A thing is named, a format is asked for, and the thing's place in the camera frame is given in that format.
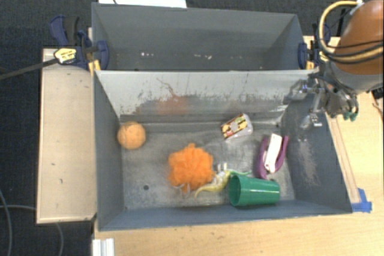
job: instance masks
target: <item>gray box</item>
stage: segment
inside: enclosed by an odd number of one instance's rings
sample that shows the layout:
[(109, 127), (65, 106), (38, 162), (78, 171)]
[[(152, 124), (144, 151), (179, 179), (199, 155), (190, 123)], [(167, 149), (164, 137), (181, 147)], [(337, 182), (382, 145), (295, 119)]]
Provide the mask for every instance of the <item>gray box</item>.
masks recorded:
[[(320, 115), (322, 127), (300, 130), (311, 97), (289, 104), (285, 99), (307, 78), (307, 72), (294, 70), (301, 36), (296, 16), (92, 8), (94, 40), (107, 40), (112, 54), (109, 70), (94, 77), (99, 230), (352, 212), (325, 116)], [(236, 55), (243, 58), (233, 61)], [(278, 61), (284, 57), (286, 62)], [(224, 141), (220, 125), (240, 112), (251, 118), (253, 135)], [(147, 141), (138, 150), (125, 150), (117, 142), (125, 121), (146, 129)], [(184, 199), (167, 181), (167, 157), (189, 143), (203, 147), (214, 163), (251, 170), (262, 138), (272, 132), (290, 137), (283, 168), (269, 177), (281, 188), (276, 205), (235, 208), (227, 188)]]

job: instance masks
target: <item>green cup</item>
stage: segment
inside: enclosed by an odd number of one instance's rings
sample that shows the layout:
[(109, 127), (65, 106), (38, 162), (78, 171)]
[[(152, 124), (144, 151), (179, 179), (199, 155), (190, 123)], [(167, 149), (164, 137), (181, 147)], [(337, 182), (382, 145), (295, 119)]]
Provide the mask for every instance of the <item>green cup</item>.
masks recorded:
[(277, 182), (233, 175), (229, 182), (229, 201), (232, 206), (274, 204), (280, 198)]

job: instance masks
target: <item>metal bracket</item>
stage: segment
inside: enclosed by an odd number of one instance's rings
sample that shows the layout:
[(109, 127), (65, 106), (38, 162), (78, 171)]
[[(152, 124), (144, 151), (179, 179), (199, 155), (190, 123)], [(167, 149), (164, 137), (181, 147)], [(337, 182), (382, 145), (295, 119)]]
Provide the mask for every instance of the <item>metal bracket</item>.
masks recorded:
[(108, 238), (106, 240), (92, 240), (92, 256), (115, 256), (115, 240)]

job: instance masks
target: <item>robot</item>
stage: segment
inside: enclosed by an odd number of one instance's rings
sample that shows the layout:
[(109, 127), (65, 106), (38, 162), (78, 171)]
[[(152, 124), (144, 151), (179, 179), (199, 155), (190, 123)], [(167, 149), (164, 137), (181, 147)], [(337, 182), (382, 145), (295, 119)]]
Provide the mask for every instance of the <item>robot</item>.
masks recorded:
[(317, 27), (319, 66), (293, 90), (293, 99), (314, 94), (308, 116), (301, 128), (321, 125), (317, 114), (343, 115), (354, 121), (359, 112), (356, 96), (361, 92), (382, 93), (383, 88), (383, 0), (338, 1), (322, 14), (319, 25), (337, 7), (352, 7), (352, 17), (336, 46), (325, 40), (325, 27)]

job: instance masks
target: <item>yellow object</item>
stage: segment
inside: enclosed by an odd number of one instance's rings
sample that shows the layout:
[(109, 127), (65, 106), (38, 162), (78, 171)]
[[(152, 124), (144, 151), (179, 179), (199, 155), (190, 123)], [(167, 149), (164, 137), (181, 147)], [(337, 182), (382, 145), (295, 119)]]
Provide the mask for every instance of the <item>yellow object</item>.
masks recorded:
[(180, 187), (188, 194), (212, 181), (215, 174), (212, 170), (213, 160), (209, 153), (190, 143), (182, 150), (169, 155), (171, 171), (168, 180), (172, 186)]
[[(355, 7), (357, 6), (359, 3), (356, 2), (356, 1), (349, 1), (349, 0), (342, 0), (342, 1), (337, 1), (333, 4), (331, 4), (328, 8), (325, 9), (325, 11), (323, 12), (321, 18), (320, 18), (320, 22), (319, 22), (319, 25), (324, 25), (325, 23), (325, 19), (327, 17), (327, 15), (332, 11), (334, 10), (335, 8), (337, 7)], [(328, 47), (326, 46), (325, 42), (324, 42), (324, 34), (323, 34), (323, 27), (319, 27), (319, 43), (322, 47), (322, 49), (328, 53), (331, 53), (332, 51), (328, 49)], [(375, 48), (369, 52), (365, 52), (361, 55), (353, 55), (353, 56), (345, 56), (343, 57), (343, 61), (347, 61), (347, 62), (353, 62), (353, 61), (358, 61), (358, 60), (361, 60), (361, 59), (366, 59), (370, 56), (376, 56), (378, 55), (379, 53), (382, 53), (383, 52), (383, 47), (378, 47), (378, 48)]]
[(119, 129), (118, 141), (126, 149), (138, 149), (145, 140), (145, 129), (137, 122), (127, 122)]

